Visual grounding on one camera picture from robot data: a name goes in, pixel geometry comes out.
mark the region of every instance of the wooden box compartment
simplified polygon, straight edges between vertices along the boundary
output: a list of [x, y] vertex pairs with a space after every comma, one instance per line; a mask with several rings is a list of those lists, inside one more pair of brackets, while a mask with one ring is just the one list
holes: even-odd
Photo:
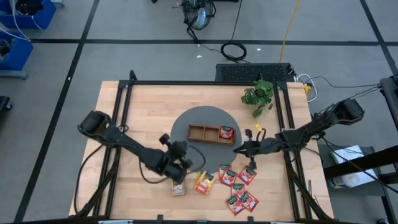
[[235, 132], [233, 133], [232, 139], [223, 139], [220, 138], [220, 128], [189, 124], [187, 139], [189, 141], [233, 146], [235, 144]]

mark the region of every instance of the concrete floor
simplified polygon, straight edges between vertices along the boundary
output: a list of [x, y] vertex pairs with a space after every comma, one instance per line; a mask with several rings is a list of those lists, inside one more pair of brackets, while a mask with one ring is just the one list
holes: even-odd
[[[182, 12], [171, 8], [176, 2], [179, 0], [156, 4], [150, 0], [64, 0], [65, 7], [57, 9], [47, 30], [26, 31], [35, 39], [24, 67], [29, 79], [0, 81], [0, 95], [14, 102], [0, 129], [0, 223], [12, 222], [16, 216], [52, 118], [55, 131], [23, 220], [67, 217], [86, 144], [76, 125], [95, 107], [103, 80], [127, 79], [130, 69], [140, 80], [214, 80], [216, 64], [230, 63], [196, 44], [178, 44], [190, 36]], [[361, 2], [367, 3], [381, 37], [375, 35]], [[208, 46], [214, 49], [220, 47], [218, 40], [231, 37], [239, 4], [217, 2], [216, 6], [216, 17], [197, 33], [210, 40]], [[294, 0], [245, 0], [235, 39], [282, 40], [294, 6]], [[284, 62], [290, 62], [298, 74], [324, 76], [335, 85], [377, 83], [396, 71], [387, 58], [390, 53], [398, 60], [397, 9], [396, 0], [303, 0], [288, 38], [301, 42], [286, 46]], [[94, 18], [86, 24], [90, 11]], [[102, 44], [94, 44], [96, 39], [102, 39]], [[112, 40], [128, 41], [110, 44]], [[281, 46], [270, 43], [247, 45], [246, 60], [278, 62]], [[69, 84], [55, 119], [62, 88]], [[310, 104], [312, 112], [365, 90], [335, 89], [319, 79], [315, 84], [319, 96]], [[382, 95], [374, 92], [358, 101], [366, 117], [350, 127], [331, 128], [328, 140], [376, 150], [396, 145], [397, 130]], [[398, 208], [398, 197], [391, 194], [391, 200]], [[342, 221], [375, 223], [385, 217], [378, 197], [339, 194], [331, 195], [331, 202], [335, 217]]]

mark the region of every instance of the potted plant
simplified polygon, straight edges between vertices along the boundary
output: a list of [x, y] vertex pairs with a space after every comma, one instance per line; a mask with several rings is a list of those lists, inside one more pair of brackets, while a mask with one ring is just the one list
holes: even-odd
[[273, 84], [264, 80], [259, 80], [254, 82], [254, 88], [247, 88], [244, 90], [244, 96], [242, 96], [241, 99], [242, 103], [254, 105], [256, 107], [253, 111], [253, 118], [257, 118], [267, 105], [268, 110], [271, 110], [273, 106], [271, 103], [273, 96]]

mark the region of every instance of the blue container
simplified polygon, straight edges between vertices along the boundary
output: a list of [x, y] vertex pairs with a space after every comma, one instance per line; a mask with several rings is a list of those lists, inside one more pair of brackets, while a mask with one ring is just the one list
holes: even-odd
[[[9, 32], [19, 37], [23, 37], [20, 32]], [[29, 58], [33, 50], [33, 45], [26, 40], [17, 39], [5, 32], [0, 32], [0, 39], [11, 42], [11, 51], [6, 55], [4, 60], [0, 60], [0, 70], [18, 70], [21, 71], [24, 67], [26, 60]]]
[[[32, 0], [41, 2], [43, 9], [37, 11], [33, 16], [19, 15], [16, 12], [15, 17], [19, 28], [21, 29], [46, 29], [55, 13], [55, 6], [51, 0]], [[16, 29], [12, 14], [0, 15], [0, 22], [7, 28]]]
[[0, 13], [1, 14], [11, 14], [11, 4], [10, 0], [0, 0]]

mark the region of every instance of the snack bag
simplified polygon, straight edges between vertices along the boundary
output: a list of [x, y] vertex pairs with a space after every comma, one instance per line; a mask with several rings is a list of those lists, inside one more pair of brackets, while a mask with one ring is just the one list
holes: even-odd
[[251, 195], [249, 192], [245, 192], [242, 197], [241, 201], [245, 208], [247, 208], [250, 212], [253, 212], [254, 208], [256, 205], [259, 203], [257, 198], [255, 198], [253, 195]]
[[182, 182], [181, 184], [177, 184], [172, 181], [172, 195], [173, 196], [178, 196], [178, 195], [185, 195], [185, 184]]
[[236, 173], [232, 170], [227, 170], [221, 180], [221, 183], [230, 187], [233, 183], [235, 183]]
[[231, 195], [241, 198], [244, 193], [244, 184], [232, 184]]
[[231, 140], [234, 135], [234, 128], [221, 126], [219, 135], [222, 139]]
[[242, 202], [236, 196], [230, 197], [226, 204], [235, 216], [244, 210]]
[[221, 164], [218, 166], [218, 175], [219, 175], [220, 181], [222, 180], [225, 171], [228, 169], [232, 169], [231, 165], [229, 165], [229, 164]]
[[250, 182], [254, 179], [254, 177], [257, 175], [256, 172], [251, 170], [248, 166], [245, 166], [242, 170], [242, 172], [239, 174], [239, 178], [247, 185], [250, 184]]
[[199, 193], [207, 194], [213, 182], [214, 177], [206, 171], [203, 171], [195, 184], [195, 190]]

